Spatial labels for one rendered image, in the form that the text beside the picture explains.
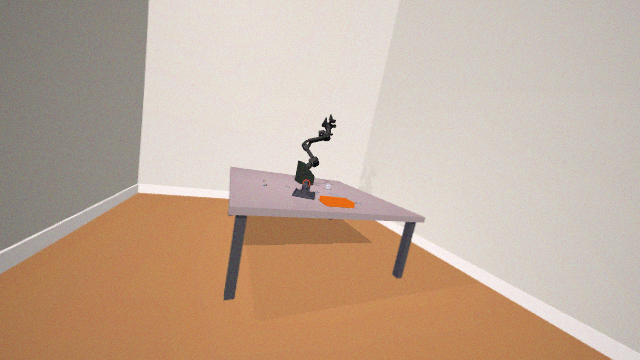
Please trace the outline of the orange rectangular tray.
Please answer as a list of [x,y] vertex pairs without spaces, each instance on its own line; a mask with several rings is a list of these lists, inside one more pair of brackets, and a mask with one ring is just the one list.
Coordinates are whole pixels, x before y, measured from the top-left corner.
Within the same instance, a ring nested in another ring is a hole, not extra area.
[[355,205],[354,202],[340,197],[320,196],[319,201],[330,207],[354,208]]

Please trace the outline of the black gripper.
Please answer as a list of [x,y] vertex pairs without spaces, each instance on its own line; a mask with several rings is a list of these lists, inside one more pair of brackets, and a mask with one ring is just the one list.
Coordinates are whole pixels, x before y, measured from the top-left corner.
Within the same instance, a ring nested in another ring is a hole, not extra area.
[[332,129],[331,128],[331,123],[335,123],[336,120],[333,119],[332,115],[330,114],[329,117],[329,122],[327,123],[327,117],[325,118],[324,122],[321,124],[322,127],[325,127],[325,129]]

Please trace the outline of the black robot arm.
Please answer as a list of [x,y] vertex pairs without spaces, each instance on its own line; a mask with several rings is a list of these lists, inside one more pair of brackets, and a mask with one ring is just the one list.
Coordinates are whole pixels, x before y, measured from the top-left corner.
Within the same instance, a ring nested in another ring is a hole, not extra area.
[[[312,143],[315,142],[319,142],[319,141],[330,141],[330,136],[332,136],[333,134],[331,133],[331,129],[326,129],[326,132],[324,130],[319,130],[319,137],[315,137],[315,138],[309,138],[308,140],[305,140],[301,145],[304,149],[304,151],[306,151],[310,157],[309,162],[306,164],[307,167],[310,169],[311,167],[316,167],[319,165],[319,160],[318,158],[311,153],[311,151],[309,150],[309,147],[311,146]],[[307,145],[307,142],[308,145]]]

